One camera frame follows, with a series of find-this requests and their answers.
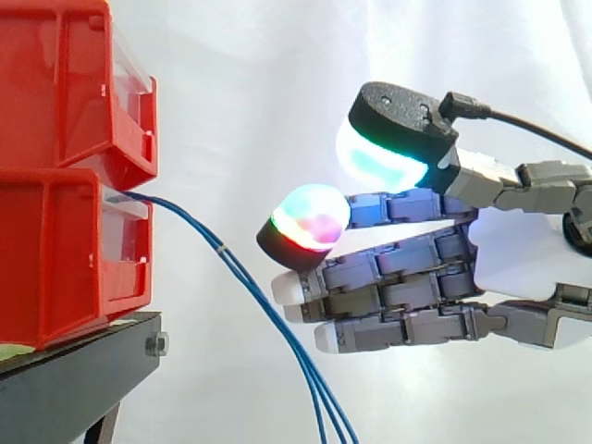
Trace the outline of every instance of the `blue wire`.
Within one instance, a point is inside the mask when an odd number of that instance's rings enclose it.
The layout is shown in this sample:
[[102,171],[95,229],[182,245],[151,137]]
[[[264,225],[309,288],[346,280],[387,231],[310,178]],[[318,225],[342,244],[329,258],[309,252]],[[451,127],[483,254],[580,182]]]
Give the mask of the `blue wire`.
[[265,295],[263,294],[263,292],[261,291],[259,286],[256,284],[253,277],[244,268],[244,266],[236,258],[236,256],[234,256],[234,254],[228,248],[224,247],[224,243],[222,242],[222,240],[219,239],[218,236],[213,231],[211,231],[208,227],[206,227],[204,224],[199,222],[197,219],[192,217],[189,213],[187,213],[185,210],[180,208],[178,205],[175,205],[174,203],[171,203],[165,199],[151,197],[151,196],[145,196],[143,194],[139,194],[136,192],[127,192],[126,194],[133,199],[144,200],[144,201],[152,202],[154,204],[158,204],[158,205],[165,207],[166,209],[168,209],[168,210],[172,211],[173,213],[176,213],[178,216],[182,217],[192,227],[194,227],[198,232],[200,232],[200,234],[202,234],[202,236],[205,238],[205,240],[208,242],[208,244],[218,252],[218,254],[220,255],[220,258],[225,262],[225,264],[228,266],[230,271],[235,275],[235,277],[250,291],[250,293],[257,300],[259,305],[264,309],[266,314],[270,317],[272,323],[276,326],[276,328],[280,331],[280,333],[282,333],[282,335],[284,336],[284,338],[287,340],[288,344],[290,345],[290,348],[294,352],[294,354],[299,362],[299,365],[302,369],[302,372],[304,373],[304,377],[306,379],[306,383],[308,385],[309,391],[311,392],[311,397],[313,399],[314,412],[315,412],[315,415],[317,418],[317,424],[318,424],[318,428],[319,428],[319,436],[321,438],[321,442],[326,443],[327,438],[325,435],[323,418],[322,418],[322,414],[320,413],[318,399],[316,398],[317,394],[321,397],[321,401],[323,402],[323,404],[327,410],[329,418],[331,419],[331,423],[335,427],[335,430],[339,436],[340,442],[346,443],[347,441],[346,441],[345,436],[343,435],[343,432],[340,429],[339,422],[337,421],[337,418],[335,417],[335,414],[334,414],[333,410],[331,409],[331,405],[329,405],[329,404],[332,404],[332,406],[337,410],[339,418],[341,419],[341,421],[345,425],[346,429],[348,430],[348,433],[352,439],[352,442],[356,443],[356,444],[359,443],[359,440],[356,437],[353,427],[350,424],[347,416],[342,411],[341,407],[339,406],[339,403],[337,402],[335,396],[333,395],[330,388],[328,387],[327,382],[322,377],[320,371],[315,366],[310,355],[308,355],[308,353],[306,352],[304,347],[296,339],[296,337],[293,335],[293,333],[288,328],[288,326],[283,321],[283,319],[281,319],[281,317],[278,315],[278,313],[273,309],[273,307],[271,306],[271,304],[269,303],[269,301],[267,300],[267,298],[265,297]]

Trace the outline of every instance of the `stacked red bins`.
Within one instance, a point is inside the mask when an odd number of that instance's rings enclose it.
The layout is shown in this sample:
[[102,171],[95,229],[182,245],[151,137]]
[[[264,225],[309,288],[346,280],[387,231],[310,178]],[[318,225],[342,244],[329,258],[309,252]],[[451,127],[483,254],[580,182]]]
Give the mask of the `stacked red bins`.
[[0,343],[43,349],[151,299],[155,82],[104,0],[0,0]]

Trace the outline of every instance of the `green light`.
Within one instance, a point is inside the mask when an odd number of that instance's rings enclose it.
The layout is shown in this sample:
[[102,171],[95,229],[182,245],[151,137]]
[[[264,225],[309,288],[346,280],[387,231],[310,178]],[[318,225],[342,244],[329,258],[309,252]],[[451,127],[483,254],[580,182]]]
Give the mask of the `green light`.
[[427,165],[375,145],[345,122],[337,137],[337,155],[345,171],[376,191],[398,193],[414,188]]
[[350,223],[350,205],[327,185],[305,185],[291,192],[271,221],[277,230],[306,250],[331,250]]

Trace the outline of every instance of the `black metal shelf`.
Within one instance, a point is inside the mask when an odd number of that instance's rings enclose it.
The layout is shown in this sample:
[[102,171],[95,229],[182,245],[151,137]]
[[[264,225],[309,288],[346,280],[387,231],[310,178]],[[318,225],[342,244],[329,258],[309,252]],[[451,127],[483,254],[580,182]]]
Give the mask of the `black metal shelf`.
[[0,363],[0,442],[67,444],[89,429],[87,442],[109,442],[97,428],[113,425],[119,402],[160,363],[147,351],[161,333],[160,314],[124,319],[129,322],[88,338]]

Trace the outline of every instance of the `white fingertip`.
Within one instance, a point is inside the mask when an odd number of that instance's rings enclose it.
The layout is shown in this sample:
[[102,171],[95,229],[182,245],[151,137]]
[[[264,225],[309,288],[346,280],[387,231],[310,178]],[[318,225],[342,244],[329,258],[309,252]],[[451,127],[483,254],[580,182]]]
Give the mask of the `white fingertip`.
[[592,324],[569,317],[561,317],[557,323],[554,349],[565,349],[592,336]]
[[314,329],[314,341],[316,348],[324,353],[339,353],[337,343],[337,333],[335,332],[335,323],[327,322]]
[[300,279],[294,271],[283,273],[272,280],[271,291],[280,305],[298,305],[306,302]]
[[286,305],[284,307],[284,317],[288,322],[294,322],[297,324],[304,322],[300,305]]

